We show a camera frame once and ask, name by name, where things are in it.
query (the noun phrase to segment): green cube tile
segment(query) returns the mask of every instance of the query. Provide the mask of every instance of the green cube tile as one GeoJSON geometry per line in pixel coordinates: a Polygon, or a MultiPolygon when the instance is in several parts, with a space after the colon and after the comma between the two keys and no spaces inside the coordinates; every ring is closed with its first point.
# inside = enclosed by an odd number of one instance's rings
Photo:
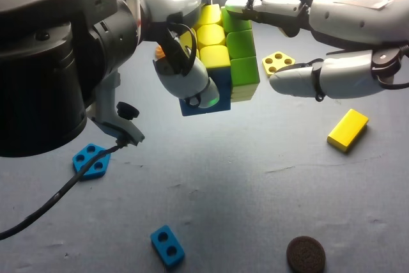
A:
{"type": "Polygon", "coordinates": [[[226,38],[230,59],[242,59],[256,56],[253,32],[251,30],[230,32],[226,38]]]}
{"type": "Polygon", "coordinates": [[[231,16],[225,7],[222,8],[223,28],[226,33],[251,30],[249,20],[236,19],[231,16]]]}
{"type": "Polygon", "coordinates": [[[233,59],[230,65],[233,92],[240,88],[248,88],[249,86],[253,88],[254,85],[260,83],[256,57],[233,59]]]}

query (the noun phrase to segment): blue cube face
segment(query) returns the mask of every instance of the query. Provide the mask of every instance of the blue cube face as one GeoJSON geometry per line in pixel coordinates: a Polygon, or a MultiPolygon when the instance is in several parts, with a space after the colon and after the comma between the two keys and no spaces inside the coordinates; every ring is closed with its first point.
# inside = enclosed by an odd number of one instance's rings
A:
{"type": "MultiPolygon", "coordinates": [[[[95,144],[90,143],[85,148],[83,148],[77,155],[72,158],[74,164],[74,170],[78,173],[81,168],[95,155],[99,152],[105,150],[105,148],[99,147],[95,144]]],[[[109,159],[111,154],[106,155],[104,158],[97,160],[90,169],[81,177],[81,180],[89,180],[98,178],[105,175],[107,171],[109,159]]]]}
{"type": "Polygon", "coordinates": [[[185,257],[185,251],[168,225],[152,233],[151,241],[166,267],[177,265],[185,257]]]}

